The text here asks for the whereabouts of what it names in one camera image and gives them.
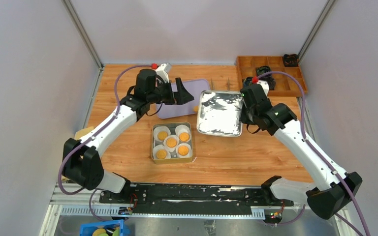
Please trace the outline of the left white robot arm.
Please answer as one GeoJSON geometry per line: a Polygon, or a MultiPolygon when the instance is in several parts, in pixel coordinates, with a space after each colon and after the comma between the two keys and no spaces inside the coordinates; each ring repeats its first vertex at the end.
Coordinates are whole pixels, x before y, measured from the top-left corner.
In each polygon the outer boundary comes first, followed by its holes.
{"type": "Polygon", "coordinates": [[[114,82],[117,106],[96,128],[80,139],[69,138],[63,146],[63,160],[58,171],[58,185],[66,195],[75,195],[84,189],[112,193],[119,203],[131,197],[130,180],[105,170],[101,158],[110,145],[130,126],[137,123],[152,104],[184,105],[194,100],[181,78],[175,79],[173,91],[168,73],[171,65],[133,65],[121,72],[114,82]],[[118,96],[119,79],[138,68],[135,85],[125,97],[118,96]]]}

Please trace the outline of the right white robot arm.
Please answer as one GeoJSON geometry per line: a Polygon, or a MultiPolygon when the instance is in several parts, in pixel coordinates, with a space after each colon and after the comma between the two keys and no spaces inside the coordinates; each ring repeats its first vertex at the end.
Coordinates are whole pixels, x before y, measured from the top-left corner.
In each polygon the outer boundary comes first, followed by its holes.
{"type": "Polygon", "coordinates": [[[330,219],[352,201],[363,179],[333,161],[304,130],[295,113],[283,103],[273,106],[261,84],[240,90],[241,121],[256,125],[274,136],[300,161],[313,182],[292,181],[273,176],[262,183],[261,198],[267,205],[289,200],[307,205],[322,219],[330,219]]]}

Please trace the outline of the silver tin lid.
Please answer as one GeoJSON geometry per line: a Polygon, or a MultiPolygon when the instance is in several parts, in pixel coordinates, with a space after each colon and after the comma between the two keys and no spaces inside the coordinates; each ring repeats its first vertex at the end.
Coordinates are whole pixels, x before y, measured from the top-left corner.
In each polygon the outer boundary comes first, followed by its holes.
{"type": "Polygon", "coordinates": [[[237,91],[203,91],[198,105],[197,131],[211,136],[239,137],[243,104],[242,95],[237,91]]]}

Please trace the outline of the metal tongs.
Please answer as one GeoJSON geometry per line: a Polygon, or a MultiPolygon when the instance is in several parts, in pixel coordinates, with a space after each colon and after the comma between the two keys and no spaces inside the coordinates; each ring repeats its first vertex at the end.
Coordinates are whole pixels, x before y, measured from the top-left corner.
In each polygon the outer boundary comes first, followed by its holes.
{"type": "Polygon", "coordinates": [[[229,78],[211,78],[209,82],[211,90],[231,90],[229,78]]]}

